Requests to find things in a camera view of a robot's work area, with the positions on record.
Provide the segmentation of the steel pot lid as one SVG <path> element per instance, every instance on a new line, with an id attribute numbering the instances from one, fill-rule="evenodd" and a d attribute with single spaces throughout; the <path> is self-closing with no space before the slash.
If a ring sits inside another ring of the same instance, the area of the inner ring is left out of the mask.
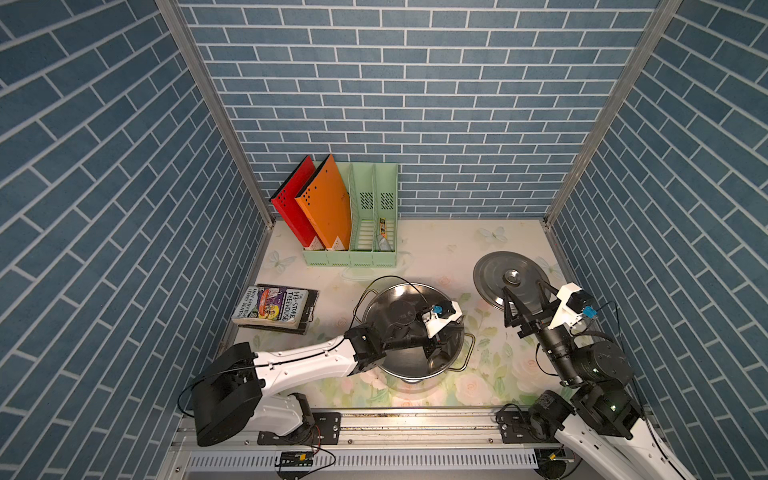
<path id="1" fill-rule="evenodd" d="M 473 269 L 475 288 L 482 299 L 503 308 L 503 289 L 507 287 L 533 313 L 541 310 L 536 281 L 549 282 L 544 270 L 533 260 L 510 251 L 491 252 L 481 257 Z"/>

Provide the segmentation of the stainless steel pot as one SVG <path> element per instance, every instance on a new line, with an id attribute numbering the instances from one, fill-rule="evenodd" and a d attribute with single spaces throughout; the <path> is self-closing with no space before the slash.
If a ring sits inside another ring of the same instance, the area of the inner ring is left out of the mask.
<path id="1" fill-rule="evenodd" d="M 394 276 L 380 278 L 364 291 L 361 323 L 383 341 L 385 357 L 380 368 L 385 373 L 416 384 L 445 372 L 462 372 L 468 367 L 476 337 L 464 326 L 464 314 L 458 322 L 464 326 L 461 351 L 453 357 L 427 356 L 430 339 L 421 315 L 445 300 L 452 299 L 432 286 Z"/>

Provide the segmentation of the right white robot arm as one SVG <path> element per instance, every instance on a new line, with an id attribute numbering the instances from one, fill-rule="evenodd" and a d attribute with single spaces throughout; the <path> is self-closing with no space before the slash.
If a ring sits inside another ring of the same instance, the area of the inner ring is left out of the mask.
<path id="1" fill-rule="evenodd" d="M 690 479 L 692 473 L 649 423 L 629 385 L 635 374 L 618 341 L 571 328 L 596 318 L 592 296 L 574 283 L 535 283 L 534 313 L 510 289 L 502 291 L 504 321 L 522 338 L 534 336 L 570 399 L 547 390 L 529 409 L 537 436 L 556 440 L 605 479 Z"/>

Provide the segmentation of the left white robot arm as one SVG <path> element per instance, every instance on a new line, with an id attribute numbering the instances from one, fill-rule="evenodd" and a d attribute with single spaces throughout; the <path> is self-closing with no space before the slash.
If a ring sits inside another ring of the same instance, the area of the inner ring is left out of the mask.
<path id="1" fill-rule="evenodd" d="M 228 348 L 191 383 L 196 441 L 219 444 L 249 423 L 280 437 L 297 436 L 313 422 L 307 400 L 292 388 L 367 372 L 394 352 L 433 353 L 447 334 L 458 333 L 463 313 L 445 300 L 422 309 L 396 301 L 381 320 L 355 325 L 320 344 L 279 352 L 255 352 L 246 342 Z"/>

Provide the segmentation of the floral table mat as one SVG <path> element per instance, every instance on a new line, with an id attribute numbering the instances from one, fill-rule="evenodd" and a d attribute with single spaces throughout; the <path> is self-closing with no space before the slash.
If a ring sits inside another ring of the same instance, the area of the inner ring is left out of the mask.
<path id="1" fill-rule="evenodd" d="M 314 319 L 304 335 L 241 328 L 233 340 L 247 342 L 255 351 L 278 351 L 332 339 L 347 330 L 354 313 L 362 313 L 357 302 L 370 282 L 404 277 L 434 286 L 459 302 L 466 328 L 476 337 L 468 367 L 418 384 L 373 369 L 299 386 L 312 407 L 469 407 L 507 402 L 527 406 L 546 390 L 570 398 L 572 391 L 553 377 L 546 355 L 535 350 L 535 339 L 521 339 L 516 330 L 505 328 L 502 311 L 477 293 L 474 265 L 496 251 L 530 258 L 554 286 L 572 280 L 537 220 L 402 220 L 393 268 L 309 266 L 289 228 L 279 223 L 256 280 L 318 290 Z"/>

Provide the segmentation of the small booklet in rack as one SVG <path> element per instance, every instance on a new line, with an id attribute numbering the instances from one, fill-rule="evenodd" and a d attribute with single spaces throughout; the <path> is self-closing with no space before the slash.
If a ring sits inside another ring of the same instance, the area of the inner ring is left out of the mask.
<path id="1" fill-rule="evenodd" d="M 387 223 L 385 218 L 379 219 L 379 234 L 377 237 L 378 250 L 381 252 L 390 252 L 392 246 L 388 239 Z"/>

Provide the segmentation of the green file organizer rack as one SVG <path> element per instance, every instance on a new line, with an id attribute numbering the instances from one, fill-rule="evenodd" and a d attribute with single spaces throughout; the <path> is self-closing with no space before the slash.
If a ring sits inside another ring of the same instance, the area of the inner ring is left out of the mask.
<path id="1" fill-rule="evenodd" d="M 394 267 L 398 247 L 399 166 L 395 163 L 342 162 L 338 165 L 350 196 L 351 245 L 347 251 L 303 252 L 311 266 Z M 379 219 L 385 218 L 390 252 L 378 250 Z"/>

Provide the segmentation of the colourful paperback book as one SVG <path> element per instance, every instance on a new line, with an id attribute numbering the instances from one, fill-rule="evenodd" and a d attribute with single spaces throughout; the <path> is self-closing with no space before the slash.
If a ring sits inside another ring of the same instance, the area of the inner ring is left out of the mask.
<path id="1" fill-rule="evenodd" d="M 319 291 L 273 284 L 249 286 L 232 322 L 242 328 L 303 335 L 314 319 Z"/>

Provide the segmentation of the orange folder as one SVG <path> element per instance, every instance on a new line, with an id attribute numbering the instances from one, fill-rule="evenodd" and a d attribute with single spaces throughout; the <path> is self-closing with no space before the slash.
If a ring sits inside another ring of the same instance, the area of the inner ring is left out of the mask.
<path id="1" fill-rule="evenodd" d="M 349 248 L 350 198 L 332 154 L 316 167 L 295 200 L 326 250 Z"/>

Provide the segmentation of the red folder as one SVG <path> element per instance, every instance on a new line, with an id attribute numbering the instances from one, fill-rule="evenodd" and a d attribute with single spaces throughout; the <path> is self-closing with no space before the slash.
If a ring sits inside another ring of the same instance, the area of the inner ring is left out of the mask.
<path id="1" fill-rule="evenodd" d="M 314 172 L 314 163 L 307 155 L 270 197 L 270 202 L 302 247 L 310 251 L 323 249 L 323 244 L 304 211 L 299 207 L 296 197 Z"/>

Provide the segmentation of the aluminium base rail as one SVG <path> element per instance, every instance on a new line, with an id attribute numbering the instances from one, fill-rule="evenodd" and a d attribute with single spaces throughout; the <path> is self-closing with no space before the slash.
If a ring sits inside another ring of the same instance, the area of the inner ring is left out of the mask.
<path id="1" fill-rule="evenodd" d="M 161 479 L 596 479 L 568 448 L 535 439 L 513 407 L 318 409 L 287 438 L 256 422 L 201 447 L 192 421 L 173 437 Z"/>

